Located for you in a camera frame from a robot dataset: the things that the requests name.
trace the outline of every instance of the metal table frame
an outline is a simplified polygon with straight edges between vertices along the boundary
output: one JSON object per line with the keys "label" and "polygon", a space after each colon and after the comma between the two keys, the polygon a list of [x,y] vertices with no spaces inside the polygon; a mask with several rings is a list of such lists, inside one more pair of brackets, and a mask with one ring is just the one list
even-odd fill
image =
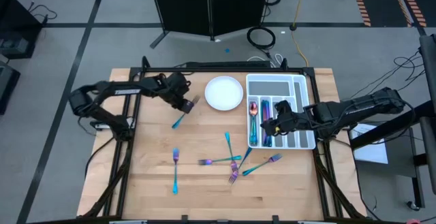
{"label": "metal table frame", "polygon": [[[174,72],[174,71],[181,71],[181,72],[250,72],[250,73],[294,73],[294,74],[300,74],[304,75],[311,81],[311,88],[313,91],[313,98],[314,102],[318,103],[320,102],[320,96],[318,94],[318,88],[317,83],[315,79],[315,70],[312,67],[302,67],[302,68],[291,68],[287,66],[287,60],[284,59],[281,67],[278,68],[272,68],[272,67],[186,67],[186,68],[179,68],[179,67],[158,67],[158,68],[152,68],[147,61],[145,57],[142,58],[142,67],[132,67],[130,69],[129,73],[129,80],[134,80],[136,76],[144,77],[147,72]],[[141,96],[137,95],[134,102],[134,126],[133,126],[133,137],[130,141],[127,142],[127,150],[131,150],[134,145],[134,137],[135,137],[135,131],[136,131],[136,121],[139,114],[139,108],[140,108],[140,100]],[[125,97],[124,105],[123,105],[123,115],[128,116],[128,110],[129,110],[129,104],[131,101],[130,95],[127,95]],[[116,176],[116,173],[119,170],[119,160],[121,156],[121,149],[124,142],[117,142],[115,146],[115,152],[114,152],[114,159],[112,162],[112,168],[110,171],[110,179],[114,179]],[[333,222],[333,223],[374,223],[374,224],[395,224],[395,222],[386,222],[386,221],[373,221],[371,219],[365,218],[363,215],[359,214],[354,207],[351,205],[351,203],[348,202],[345,195],[342,193],[340,188],[336,185],[336,179],[334,176],[334,168],[332,163],[332,155],[330,153],[330,144],[329,142],[322,142],[322,147],[324,150],[324,156],[325,156],[325,164],[322,163],[320,159],[320,152],[318,150],[318,144],[313,149],[313,160],[316,170],[316,176],[317,176],[317,183],[318,183],[318,189],[320,192],[320,202],[322,207],[322,214],[324,221],[315,221],[315,222]],[[127,170],[125,171],[122,179],[121,179],[121,187],[120,187],[120,193],[119,193],[119,199],[118,203],[116,205],[116,214],[110,215],[110,209],[111,209],[111,203],[112,203],[112,193],[110,194],[110,197],[106,201],[103,209],[103,215],[101,217],[78,217],[77,219],[69,219],[69,220],[60,220],[60,221],[49,221],[49,222],[41,222],[46,224],[66,224],[66,223],[92,223],[92,224],[98,224],[98,223],[105,223],[109,224],[113,221],[122,221],[122,215],[123,215],[123,208],[125,203],[125,194],[127,191],[127,180],[129,176],[129,167],[130,167],[130,160],[127,164]],[[328,202],[327,202],[327,195],[326,195],[326,188],[324,185],[324,181],[328,183],[332,190],[332,198],[334,203],[334,211],[335,215],[330,215]],[[344,218],[342,208],[344,208],[352,218]],[[231,220],[208,220],[208,221],[190,221],[189,217],[187,215],[181,216],[181,219],[179,220],[137,220],[137,221],[130,221],[129,224],[140,224],[140,223],[168,223],[168,224],[188,224],[188,223],[255,223],[255,224],[279,224],[279,223],[302,223],[301,221],[280,221],[279,216],[273,215],[271,216],[270,221],[231,221]]]}

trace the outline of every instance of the black floor tape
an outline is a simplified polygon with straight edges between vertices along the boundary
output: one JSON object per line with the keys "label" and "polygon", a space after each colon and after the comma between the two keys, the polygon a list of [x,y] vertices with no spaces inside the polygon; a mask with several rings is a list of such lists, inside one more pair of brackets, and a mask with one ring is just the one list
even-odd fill
{"label": "black floor tape", "polygon": [[398,0],[363,0],[372,27],[407,27]]}

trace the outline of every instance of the purple fork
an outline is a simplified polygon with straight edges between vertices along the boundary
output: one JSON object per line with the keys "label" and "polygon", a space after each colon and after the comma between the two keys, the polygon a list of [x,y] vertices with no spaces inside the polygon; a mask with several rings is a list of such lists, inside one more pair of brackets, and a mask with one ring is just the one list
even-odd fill
{"label": "purple fork", "polygon": [[243,159],[242,162],[239,164],[238,170],[234,171],[234,172],[232,173],[232,175],[230,176],[230,178],[229,178],[229,183],[230,183],[230,184],[233,184],[234,181],[238,178],[239,169],[240,169],[240,167],[243,165],[245,159],[246,159],[246,158],[248,157],[248,155],[251,153],[251,150],[253,150],[251,147],[249,147],[249,148],[247,149],[247,152],[245,153],[244,159]]}

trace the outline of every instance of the fork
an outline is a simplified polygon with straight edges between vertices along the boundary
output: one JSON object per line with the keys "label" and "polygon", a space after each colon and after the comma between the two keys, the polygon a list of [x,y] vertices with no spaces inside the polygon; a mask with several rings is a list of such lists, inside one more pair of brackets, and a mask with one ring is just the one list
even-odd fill
{"label": "fork", "polygon": [[[230,133],[225,132],[224,135],[225,135],[225,138],[227,140],[227,144],[229,145],[230,156],[233,157],[232,145],[230,144]],[[238,171],[238,165],[236,164],[235,160],[232,160],[232,162],[230,163],[230,166],[232,167],[233,172]]]}
{"label": "fork", "polygon": [[242,157],[240,155],[232,157],[232,158],[227,158],[227,159],[216,159],[216,160],[213,160],[213,159],[200,159],[198,161],[198,164],[199,165],[211,165],[212,163],[215,163],[215,162],[229,161],[229,160],[241,160],[241,159],[242,159]]}
{"label": "fork", "polygon": [[282,158],[282,155],[281,155],[280,153],[279,153],[279,154],[276,154],[276,155],[272,156],[271,158],[269,158],[268,161],[266,161],[265,163],[259,164],[258,166],[253,167],[253,168],[251,168],[250,170],[245,170],[245,171],[243,172],[243,176],[246,176],[247,174],[252,173],[254,170],[258,169],[259,167],[261,167],[261,166],[263,166],[263,165],[266,165],[267,163],[276,162],[277,160],[279,160],[279,159],[281,159],[281,158]]}
{"label": "fork", "polygon": [[[193,99],[192,99],[192,103],[193,106],[197,104],[198,100],[200,100],[200,96],[196,95]],[[178,125],[180,125],[180,123],[182,122],[183,117],[185,117],[185,113],[171,126],[171,128],[173,129],[177,129]]]}
{"label": "fork", "polygon": [[232,175],[229,178],[229,183],[233,184],[234,181],[238,178],[238,174],[239,174],[239,169],[242,166],[242,164],[244,163],[245,159],[248,157],[248,155],[251,153],[251,150],[253,150],[251,147],[249,147],[247,149],[247,152],[245,153],[244,159],[242,160],[242,162],[239,164],[238,170],[233,172]]}
{"label": "fork", "polygon": [[172,193],[177,194],[177,161],[178,161],[178,148],[172,149],[172,159],[174,160],[174,186],[172,187]]}

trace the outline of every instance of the white plate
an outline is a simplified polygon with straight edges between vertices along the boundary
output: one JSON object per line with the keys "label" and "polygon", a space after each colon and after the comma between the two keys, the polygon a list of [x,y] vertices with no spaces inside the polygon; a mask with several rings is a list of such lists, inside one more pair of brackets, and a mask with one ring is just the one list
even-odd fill
{"label": "white plate", "polygon": [[244,90],[236,79],[220,76],[206,85],[204,97],[214,109],[228,111],[240,104],[244,97]]}

